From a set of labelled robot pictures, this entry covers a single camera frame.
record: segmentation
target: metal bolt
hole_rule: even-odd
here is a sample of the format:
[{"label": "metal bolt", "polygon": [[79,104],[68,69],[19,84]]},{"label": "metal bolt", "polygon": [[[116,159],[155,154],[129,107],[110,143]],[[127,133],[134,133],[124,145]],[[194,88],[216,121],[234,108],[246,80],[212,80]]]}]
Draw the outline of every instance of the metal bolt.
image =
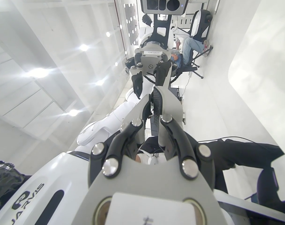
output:
[{"label": "metal bolt", "polygon": [[127,125],[125,123],[122,123],[122,125],[120,127],[120,131],[123,131],[126,127],[127,127]]},{"label": "metal bolt", "polygon": [[198,165],[191,159],[182,162],[182,169],[188,177],[195,178],[198,176]]},{"label": "metal bolt", "polygon": [[105,148],[104,143],[99,142],[99,143],[97,143],[96,145],[93,146],[93,148],[91,150],[91,153],[93,155],[99,155],[99,154],[101,154],[104,151],[104,148]]},{"label": "metal bolt", "polygon": [[167,113],[161,116],[161,120],[165,123],[169,123],[172,119],[173,119],[172,116]]},{"label": "metal bolt", "polygon": [[115,158],[107,159],[102,167],[103,174],[107,177],[115,174],[117,169],[118,169],[118,161]]},{"label": "metal bolt", "polygon": [[133,120],[132,120],[132,124],[133,124],[133,126],[135,126],[135,127],[140,126],[141,123],[142,123],[142,121],[141,121],[140,118],[136,118],[136,119],[133,119]]},{"label": "metal bolt", "polygon": [[200,154],[204,157],[209,157],[211,155],[211,150],[207,145],[201,144],[199,146]]}]

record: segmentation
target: ceiling panel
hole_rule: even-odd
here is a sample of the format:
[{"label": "ceiling panel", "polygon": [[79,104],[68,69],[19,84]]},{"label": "ceiling panel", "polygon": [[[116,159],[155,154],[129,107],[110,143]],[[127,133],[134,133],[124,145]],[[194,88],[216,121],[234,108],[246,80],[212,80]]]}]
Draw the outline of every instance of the ceiling panel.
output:
[{"label": "ceiling panel", "polygon": [[41,88],[35,83],[30,82],[0,100],[0,115],[3,116],[20,103],[35,94]]},{"label": "ceiling panel", "polygon": [[0,64],[0,85],[22,76],[23,73],[24,71],[13,59]]},{"label": "ceiling panel", "polygon": [[20,128],[23,128],[51,102],[52,99],[43,90],[39,90],[17,107],[9,111],[4,115],[4,117]]},{"label": "ceiling panel", "polygon": [[61,114],[62,110],[55,102],[53,102],[29,124],[27,124],[24,127],[24,130],[36,137],[40,137],[49,129],[49,127],[59,118]]}]

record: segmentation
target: black cloth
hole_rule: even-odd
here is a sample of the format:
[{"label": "black cloth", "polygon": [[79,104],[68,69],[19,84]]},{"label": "black cloth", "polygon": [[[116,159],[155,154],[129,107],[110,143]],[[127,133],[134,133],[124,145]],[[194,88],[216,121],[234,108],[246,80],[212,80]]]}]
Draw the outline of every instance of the black cloth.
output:
[{"label": "black cloth", "polygon": [[[208,142],[206,145],[210,148],[215,166],[215,189],[228,193],[223,170],[240,166],[250,166],[256,168],[269,167],[271,162],[282,156],[284,152],[280,147],[253,142],[239,142],[227,139]],[[158,145],[158,136],[149,137],[140,149],[148,153],[162,153]]]}]

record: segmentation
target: pink shoe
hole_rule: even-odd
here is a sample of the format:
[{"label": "pink shoe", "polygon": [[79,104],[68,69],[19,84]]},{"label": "pink shoe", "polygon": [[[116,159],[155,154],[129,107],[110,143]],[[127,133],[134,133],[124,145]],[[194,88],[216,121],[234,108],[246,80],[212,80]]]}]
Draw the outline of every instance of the pink shoe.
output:
[{"label": "pink shoe", "polygon": [[[208,40],[204,40],[204,49],[203,49],[203,52],[205,52],[206,50],[208,50],[210,47],[209,45],[209,41]],[[205,54],[203,54],[204,57],[207,57],[208,56],[208,52],[206,52]]]}]

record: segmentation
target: ceiling light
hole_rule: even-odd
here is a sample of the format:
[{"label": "ceiling light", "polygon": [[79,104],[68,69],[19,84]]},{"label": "ceiling light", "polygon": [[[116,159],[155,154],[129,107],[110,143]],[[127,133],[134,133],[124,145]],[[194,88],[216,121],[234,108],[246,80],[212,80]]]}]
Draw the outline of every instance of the ceiling light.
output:
[{"label": "ceiling light", "polygon": [[97,86],[102,86],[104,84],[104,80],[99,80],[96,82]]},{"label": "ceiling light", "polygon": [[78,110],[70,110],[70,112],[68,113],[70,116],[75,117],[80,111]]},{"label": "ceiling light", "polygon": [[47,76],[48,73],[49,73],[49,70],[37,68],[37,69],[33,69],[29,71],[27,75],[31,77],[35,77],[35,78],[42,78],[42,77]]},{"label": "ceiling light", "polygon": [[80,50],[82,50],[82,51],[87,51],[88,50],[88,45],[86,45],[86,44],[82,44],[80,47]]}]

